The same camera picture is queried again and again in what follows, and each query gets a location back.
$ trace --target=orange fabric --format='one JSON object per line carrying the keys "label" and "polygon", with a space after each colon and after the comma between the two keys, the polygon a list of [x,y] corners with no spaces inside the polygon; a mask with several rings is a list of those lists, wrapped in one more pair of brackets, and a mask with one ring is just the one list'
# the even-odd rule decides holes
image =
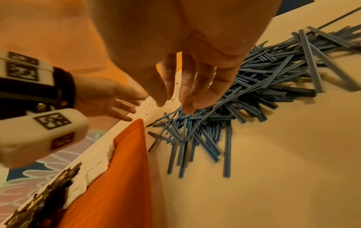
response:
{"label": "orange fabric", "polygon": [[152,204],[142,119],[114,138],[108,170],[65,212],[58,228],[150,228]]}

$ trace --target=orange mat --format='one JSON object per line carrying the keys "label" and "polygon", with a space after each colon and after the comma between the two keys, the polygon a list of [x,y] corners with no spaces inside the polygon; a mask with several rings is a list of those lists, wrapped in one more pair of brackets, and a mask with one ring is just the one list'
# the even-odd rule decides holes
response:
{"label": "orange mat", "polygon": [[142,119],[114,138],[108,170],[66,210],[58,228],[149,228],[152,202]]}

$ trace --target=hand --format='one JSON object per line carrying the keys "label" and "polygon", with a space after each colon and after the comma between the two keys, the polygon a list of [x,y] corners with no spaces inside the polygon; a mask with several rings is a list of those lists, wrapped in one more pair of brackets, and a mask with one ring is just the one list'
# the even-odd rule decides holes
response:
{"label": "hand", "polygon": [[[228,90],[280,2],[88,0],[88,5],[109,58],[158,106],[172,97],[176,53],[182,51],[179,100],[190,114]],[[159,62],[163,79],[155,67]]]}
{"label": "hand", "polygon": [[73,78],[76,89],[74,108],[86,116],[110,116],[123,121],[132,121],[132,118],[119,113],[116,109],[135,113],[135,108],[116,99],[136,106],[140,106],[139,100],[146,99],[134,88],[109,79],[81,76],[73,76]]}

